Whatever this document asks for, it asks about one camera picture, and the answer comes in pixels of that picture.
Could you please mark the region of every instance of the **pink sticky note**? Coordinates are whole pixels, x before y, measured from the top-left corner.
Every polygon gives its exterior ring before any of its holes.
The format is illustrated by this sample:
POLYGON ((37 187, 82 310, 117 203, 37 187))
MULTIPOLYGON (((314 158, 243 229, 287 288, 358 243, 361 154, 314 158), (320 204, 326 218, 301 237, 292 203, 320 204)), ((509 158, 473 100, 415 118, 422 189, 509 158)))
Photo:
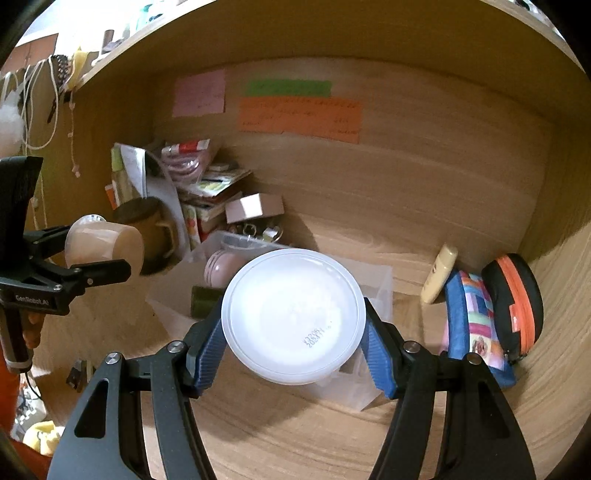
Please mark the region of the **pink sticky note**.
POLYGON ((173 117, 223 113, 225 94, 225 70, 179 78, 174 85, 173 117))

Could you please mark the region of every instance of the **black bag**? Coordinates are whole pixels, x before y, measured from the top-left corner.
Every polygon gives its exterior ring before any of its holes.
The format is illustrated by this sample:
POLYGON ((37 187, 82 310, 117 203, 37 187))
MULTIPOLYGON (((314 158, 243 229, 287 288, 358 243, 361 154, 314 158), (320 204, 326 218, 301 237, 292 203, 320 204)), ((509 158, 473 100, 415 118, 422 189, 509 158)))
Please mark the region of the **black bag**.
POLYGON ((482 270, 495 311, 495 329, 510 362, 526 356, 544 326, 544 305, 530 266, 518 254, 497 258, 482 270))

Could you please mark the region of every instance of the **pink round container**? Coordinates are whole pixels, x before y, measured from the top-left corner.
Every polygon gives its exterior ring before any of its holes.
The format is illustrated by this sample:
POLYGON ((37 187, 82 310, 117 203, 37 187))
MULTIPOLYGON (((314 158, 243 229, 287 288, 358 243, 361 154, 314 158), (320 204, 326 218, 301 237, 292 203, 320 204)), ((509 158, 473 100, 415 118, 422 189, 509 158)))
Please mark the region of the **pink round container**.
POLYGON ((226 288, 234 275, 248 263, 246 258, 226 250, 218 250, 209 257, 203 279, 211 288, 226 288))

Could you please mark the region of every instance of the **green sticky note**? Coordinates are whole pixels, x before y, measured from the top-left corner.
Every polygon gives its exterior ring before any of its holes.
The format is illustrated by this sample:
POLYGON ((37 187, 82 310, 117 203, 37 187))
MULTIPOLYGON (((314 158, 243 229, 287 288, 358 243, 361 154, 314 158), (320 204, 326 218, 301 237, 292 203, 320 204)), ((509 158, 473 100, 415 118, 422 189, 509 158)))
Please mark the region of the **green sticky note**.
POLYGON ((119 147, 111 148, 111 170, 121 171, 124 169, 121 149, 119 147))
POLYGON ((332 82, 320 80, 263 79, 251 80, 246 86, 247 97, 296 96, 330 97, 332 82))

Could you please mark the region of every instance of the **yellow plush toy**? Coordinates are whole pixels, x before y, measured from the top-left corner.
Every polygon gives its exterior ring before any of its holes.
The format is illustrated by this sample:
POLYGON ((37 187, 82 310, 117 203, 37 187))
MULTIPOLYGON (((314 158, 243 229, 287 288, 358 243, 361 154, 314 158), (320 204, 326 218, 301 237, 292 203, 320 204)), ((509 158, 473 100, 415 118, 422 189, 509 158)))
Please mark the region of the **yellow plush toy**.
POLYGON ((42 455, 51 457, 60 442, 60 432, 55 424, 49 421, 41 421, 31 426, 25 433, 23 443, 42 455))

